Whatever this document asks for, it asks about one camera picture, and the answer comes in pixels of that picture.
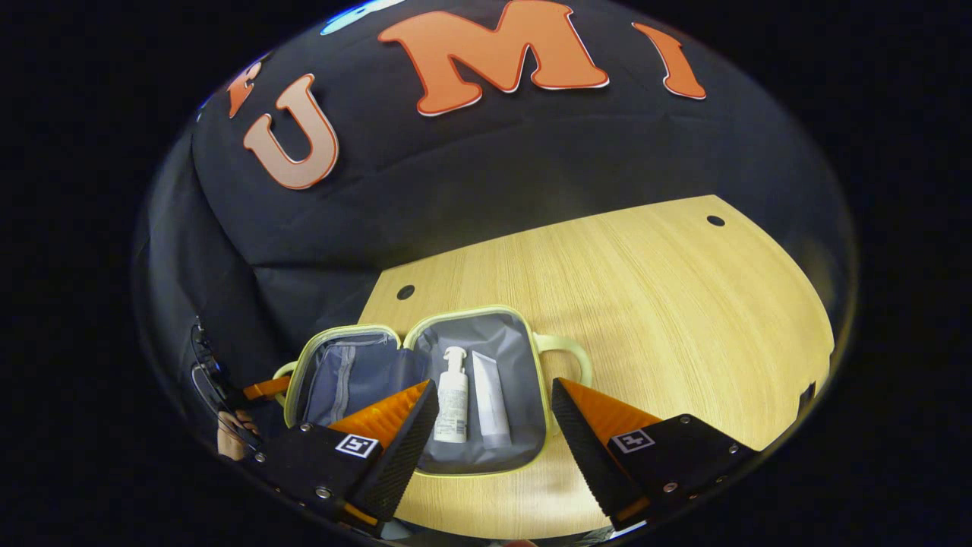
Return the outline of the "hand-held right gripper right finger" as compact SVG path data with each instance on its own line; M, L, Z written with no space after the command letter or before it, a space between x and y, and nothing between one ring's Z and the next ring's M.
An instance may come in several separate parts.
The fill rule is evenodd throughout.
M551 409L589 491L617 529L684 512L760 453L691 413L660 419L568 378L552 381Z

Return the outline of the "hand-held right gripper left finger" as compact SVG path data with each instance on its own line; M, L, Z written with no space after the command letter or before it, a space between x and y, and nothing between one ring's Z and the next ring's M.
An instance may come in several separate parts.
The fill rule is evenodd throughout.
M331 425L303 422L254 451L254 477L316 518L361 533L391 522L433 435L437 385L414 384Z

